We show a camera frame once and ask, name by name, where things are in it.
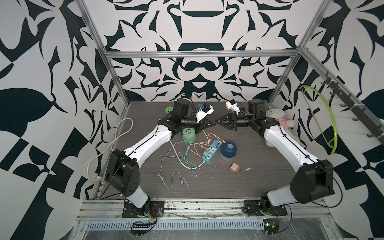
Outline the pink charger plug cube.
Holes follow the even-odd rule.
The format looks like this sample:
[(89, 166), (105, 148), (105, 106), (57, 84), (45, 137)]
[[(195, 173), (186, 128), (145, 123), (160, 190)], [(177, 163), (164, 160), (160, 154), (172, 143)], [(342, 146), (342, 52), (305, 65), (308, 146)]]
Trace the pink charger plug cube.
[(236, 164), (236, 163), (233, 163), (233, 164), (231, 165), (231, 167), (230, 167), (230, 170), (231, 170), (232, 172), (234, 172), (234, 173), (238, 173), (238, 172), (240, 172), (240, 170), (241, 170), (241, 166), (238, 165), (238, 164)]

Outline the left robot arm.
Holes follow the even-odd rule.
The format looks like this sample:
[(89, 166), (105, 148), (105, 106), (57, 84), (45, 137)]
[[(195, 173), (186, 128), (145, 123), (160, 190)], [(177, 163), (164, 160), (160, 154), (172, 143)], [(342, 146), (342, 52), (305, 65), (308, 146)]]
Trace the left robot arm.
[(105, 180), (123, 195), (133, 207), (146, 213), (150, 207), (150, 197), (140, 186), (140, 168), (159, 147), (170, 141), (185, 128), (192, 128), (198, 134), (215, 123), (207, 119), (214, 112), (212, 105), (204, 103), (195, 108), (188, 117), (190, 102), (179, 99), (173, 110), (159, 119), (157, 126), (135, 145), (111, 153)]

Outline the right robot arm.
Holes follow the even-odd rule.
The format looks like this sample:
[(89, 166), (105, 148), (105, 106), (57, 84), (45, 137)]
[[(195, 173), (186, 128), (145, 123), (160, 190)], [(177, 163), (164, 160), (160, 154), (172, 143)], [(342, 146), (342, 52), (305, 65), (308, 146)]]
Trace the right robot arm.
[(283, 129), (278, 119), (267, 117), (266, 109), (261, 106), (263, 103), (261, 100), (249, 101), (248, 111), (242, 114), (237, 101), (227, 101), (225, 105), (231, 113), (216, 120), (216, 124), (229, 130), (252, 128), (293, 167), (296, 174), (289, 185), (263, 194), (261, 210), (292, 203), (306, 204), (333, 195), (333, 165), (328, 160), (319, 160), (301, 147)]

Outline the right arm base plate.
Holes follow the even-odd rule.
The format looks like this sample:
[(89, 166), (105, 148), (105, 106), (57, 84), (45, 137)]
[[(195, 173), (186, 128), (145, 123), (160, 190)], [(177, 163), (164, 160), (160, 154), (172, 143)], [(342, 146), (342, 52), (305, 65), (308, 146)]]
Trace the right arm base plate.
[(288, 215), (285, 206), (273, 206), (266, 198), (260, 200), (245, 200), (242, 211), (248, 216), (258, 217), (284, 217)]

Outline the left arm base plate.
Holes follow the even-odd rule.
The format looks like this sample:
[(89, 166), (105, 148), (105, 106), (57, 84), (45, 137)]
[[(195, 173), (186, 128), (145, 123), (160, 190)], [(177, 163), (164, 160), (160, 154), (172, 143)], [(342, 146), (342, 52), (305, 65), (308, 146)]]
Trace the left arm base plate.
[(122, 218), (138, 218), (149, 215), (150, 217), (158, 217), (164, 213), (164, 201), (148, 200), (143, 207), (138, 208), (128, 200), (124, 201)]

